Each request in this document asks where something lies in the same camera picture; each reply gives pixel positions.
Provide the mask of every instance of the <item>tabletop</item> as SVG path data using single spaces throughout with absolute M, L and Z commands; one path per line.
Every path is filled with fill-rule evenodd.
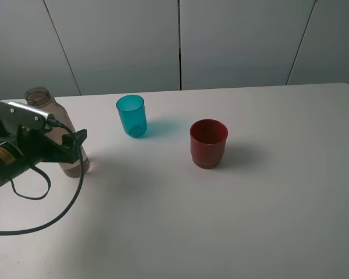
M 70 212 L 44 231 L 0 237 L 0 279 L 349 278 L 349 85 L 139 94 L 148 131 L 127 136 L 122 96 L 63 97 L 91 159 Z M 213 170 L 191 160 L 199 119 L 226 125 Z M 46 223 L 78 179 L 40 163 L 43 201 L 0 188 L 0 230 Z M 29 170 L 17 190 L 41 195 Z

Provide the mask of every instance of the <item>clear plastic bottle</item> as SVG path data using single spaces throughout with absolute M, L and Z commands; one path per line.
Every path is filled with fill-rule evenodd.
M 66 109 L 58 104 L 54 97 L 49 93 L 49 91 L 44 87 L 36 87 L 26 91 L 26 101 L 30 106 L 34 106 L 45 110 L 46 112 L 53 113 L 58 117 L 58 120 L 62 121 L 63 124 L 68 126 L 73 132 L 75 128 L 72 125 L 70 117 Z M 62 136 L 67 134 L 62 128 L 54 128 L 49 133 L 46 133 L 46 136 L 51 140 L 55 141 L 57 144 L 62 144 Z M 84 148 L 81 147 L 83 153 L 83 165 L 84 173 L 89 169 L 90 161 L 84 151 Z M 73 164 L 68 163 L 59 163 L 63 172 L 69 177 L 80 177 L 80 161 L 76 161 Z

